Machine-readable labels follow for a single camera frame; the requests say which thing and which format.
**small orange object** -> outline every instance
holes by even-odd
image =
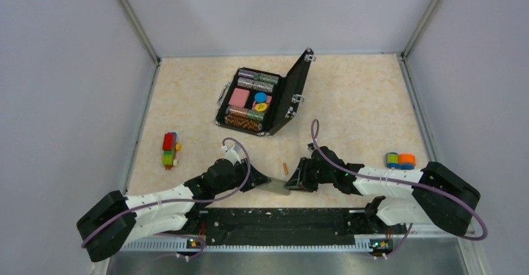
[[[411,165],[415,167],[415,156],[409,153],[399,155],[399,165]]]

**blue disc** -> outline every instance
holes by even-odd
[[[254,96],[255,102],[260,104],[262,102],[266,102],[266,94],[259,92]]]

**beige table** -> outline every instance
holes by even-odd
[[[238,139],[252,165],[287,180],[299,158],[308,157],[310,124],[321,123],[318,143],[345,162],[384,168],[387,152],[427,159],[395,55],[317,55],[305,84],[305,102],[276,135],[256,137],[217,127],[219,93],[245,66],[286,75],[298,56],[166,58],[162,60],[129,186],[130,195],[162,191],[202,174],[218,158],[224,137]],[[162,166],[162,140],[176,131],[182,150],[178,166]],[[283,172],[286,162],[290,174]],[[344,195],[332,185],[289,196],[252,190],[211,207],[359,207],[371,198]]]

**white wall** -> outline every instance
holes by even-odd
[[[157,53],[400,52],[430,0],[129,0]]]
[[[493,274],[529,267],[529,0],[444,0],[411,55],[441,160],[481,191]]]
[[[153,64],[116,0],[0,4],[0,274],[85,274],[75,222],[124,184]]]

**yellow disc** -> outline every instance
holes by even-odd
[[[268,108],[268,105],[264,104],[264,103],[263,104],[258,104],[258,105],[255,106],[255,110],[257,112],[264,112],[264,111],[266,111],[267,108]]]

